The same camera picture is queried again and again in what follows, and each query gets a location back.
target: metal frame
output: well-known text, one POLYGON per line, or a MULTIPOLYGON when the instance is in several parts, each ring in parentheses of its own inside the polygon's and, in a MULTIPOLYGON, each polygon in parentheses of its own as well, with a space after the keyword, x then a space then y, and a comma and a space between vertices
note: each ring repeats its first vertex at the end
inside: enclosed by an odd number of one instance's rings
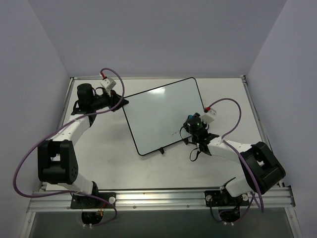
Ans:
MULTIPOLYGON (((123 77, 122 79, 167 79, 179 77, 123 77)), ((74 77, 70 79, 67 89, 67 94, 64 102, 64 107, 59 122, 61 126, 64 122, 67 107, 69 104, 70 95, 74 86, 75 80, 94 80, 101 79, 100 76, 90 77, 74 77)), ((256 124, 263 142, 269 144, 268 137, 264 127, 261 124, 259 115, 252 102, 247 82, 245 77, 242 77, 242 82, 245 87, 249 103, 256 120, 256 124)), ((40 191, 34 194, 50 193, 46 192, 46 183, 43 183, 40 191)), ((116 192, 116 208, 118 211, 153 211, 153 210, 201 210, 209 209, 205 205, 204 191, 219 190, 219 188, 189 188, 189 189, 156 189, 156 190, 112 190, 116 192)), ((265 208, 285 208, 288 221, 295 238, 301 238, 301 230, 295 214, 295 202, 290 187, 283 187, 282 181, 279 182, 279 187, 271 188, 263 195, 265 208)), ((28 237, 34 221, 36 212, 78 212, 78 211, 96 211, 97 209, 73 210, 70 209, 71 196, 68 193, 56 195, 54 197, 31 199, 27 211, 27 216, 20 237, 28 237)), ((113 212, 112 209, 106 209, 108 212, 113 212)))

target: gray floor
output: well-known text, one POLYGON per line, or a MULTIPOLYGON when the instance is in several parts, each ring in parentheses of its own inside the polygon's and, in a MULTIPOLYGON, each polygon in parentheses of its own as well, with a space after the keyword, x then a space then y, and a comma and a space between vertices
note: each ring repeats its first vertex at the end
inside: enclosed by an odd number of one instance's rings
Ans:
POLYGON ((285 210, 257 209, 235 226, 215 222, 208 210, 119 212, 116 220, 90 230, 76 221, 74 212, 37 213, 32 238, 291 238, 285 210))

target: robotic arm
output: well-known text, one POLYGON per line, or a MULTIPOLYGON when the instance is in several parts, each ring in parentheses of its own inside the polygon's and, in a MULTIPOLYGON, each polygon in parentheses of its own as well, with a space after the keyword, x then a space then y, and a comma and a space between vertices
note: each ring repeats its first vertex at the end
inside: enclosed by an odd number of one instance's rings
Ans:
MULTIPOLYGON (((239 160, 237 153, 224 143, 219 135, 208 132, 207 125, 215 118, 216 111, 206 108, 205 114, 195 113, 193 116, 188 116, 183 124, 185 130, 191 134, 192 142, 190 143, 195 144, 198 148, 197 156, 203 152, 210 156, 224 157, 241 164, 244 175, 230 180, 223 186, 223 191, 229 193, 231 197, 256 191, 255 184, 246 166, 239 160)), ((234 147, 246 161, 256 178, 261 194, 266 193, 285 177, 285 170, 265 143, 242 144, 228 140, 226 142, 234 147)))
MULTIPOLYGON (((103 93, 96 94, 96 90, 89 83, 77 87, 78 100, 75 102, 69 121, 80 114, 95 113, 105 107, 112 108, 120 97, 113 90, 116 82, 106 77, 101 82, 103 93)), ((125 99, 113 111, 120 109, 129 102, 125 99)), ((71 191, 82 192, 98 196, 98 187, 93 181, 87 180, 78 173, 78 164, 74 146, 81 135, 92 126, 97 115, 87 116, 76 120, 52 138, 45 140, 38 146, 38 176, 40 181, 63 186, 71 191)))

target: white table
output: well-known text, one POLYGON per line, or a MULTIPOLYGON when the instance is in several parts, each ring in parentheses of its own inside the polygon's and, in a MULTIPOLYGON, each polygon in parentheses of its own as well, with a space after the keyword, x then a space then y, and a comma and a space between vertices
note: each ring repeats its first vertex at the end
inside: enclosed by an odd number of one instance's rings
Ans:
MULTIPOLYGON (((125 96, 162 86, 180 79, 124 79, 125 96)), ((74 80, 64 122, 68 121, 77 100, 77 86, 90 83, 98 87, 100 79, 74 80)), ((238 128, 227 139, 242 143, 261 140, 257 124, 240 78, 197 79, 204 106, 217 99, 229 97, 237 100, 242 108, 238 128)), ((121 94, 117 81, 115 90, 121 94)), ((229 131, 238 119, 238 109, 232 102, 214 106, 216 121, 209 131, 222 135, 229 131)), ((183 142, 166 147, 165 153, 153 152, 146 156, 137 154, 123 110, 98 115, 94 124, 75 146, 79 172, 95 181, 99 189, 149 189, 213 187, 241 175, 240 164, 217 157, 200 154, 197 161, 189 161, 194 145, 183 142)), ((61 190, 48 184, 47 190, 61 190)))

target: whiteboard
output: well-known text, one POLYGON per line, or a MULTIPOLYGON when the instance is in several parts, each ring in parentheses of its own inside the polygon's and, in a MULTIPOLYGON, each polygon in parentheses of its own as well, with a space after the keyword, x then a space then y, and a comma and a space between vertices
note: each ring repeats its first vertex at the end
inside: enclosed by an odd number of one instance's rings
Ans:
MULTIPOLYGON (((125 79, 125 95, 133 95, 160 87, 178 79, 125 79)), ((217 99, 231 97, 239 102, 242 118, 238 128, 228 135, 228 140, 256 143, 260 134, 240 78, 196 78, 204 105, 217 99)), ((121 95, 120 82, 114 88, 121 95)), ((99 87, 98 80, 75 80, 64 122, 67 122, 77 100, 76 88, 81 83, 99 87)), ((210 124, 209 132, 222 135, 237 122, 238 109, 231 102, 213 107, 217 118, 210 124)), ((98 115, 75 145, 79 172, 95 181, 99 189, 147 189, 221 186, 233 177, 243 174, 240 164, 217 156, 200 154, 195 162, 189 161, 194 145, 182 141, 165 148, 162 155, 156 151, 146 156, 138 155, 122 109, 98 115)), ((61 190, 48 184, 47 190, 61 190)))
MULTIPOLYGON (((126 98, 123 107, 139 155, 181 140, 180 128, 188 115, 204 113, 195 78, 187 78, 126 98)), ((182 137, 190 136, 185 130, 182 137)))

